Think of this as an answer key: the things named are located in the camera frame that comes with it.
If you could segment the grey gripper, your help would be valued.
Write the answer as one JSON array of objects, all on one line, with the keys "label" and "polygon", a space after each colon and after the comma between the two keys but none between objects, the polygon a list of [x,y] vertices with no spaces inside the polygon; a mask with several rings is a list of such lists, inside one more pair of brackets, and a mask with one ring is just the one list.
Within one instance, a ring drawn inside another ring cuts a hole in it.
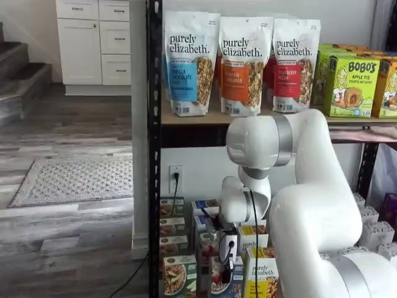
[{"label": "grey gripper", "polygon": [[[223,231],[223,226],[220,222],[219,216],[208,215],[205,217],[205,228],[208,233],[208,250],[209,252],[218,251],[218,237]],[[228,253],[226,262],[226,281],[230,282],[234,270],[233,254]]]}]

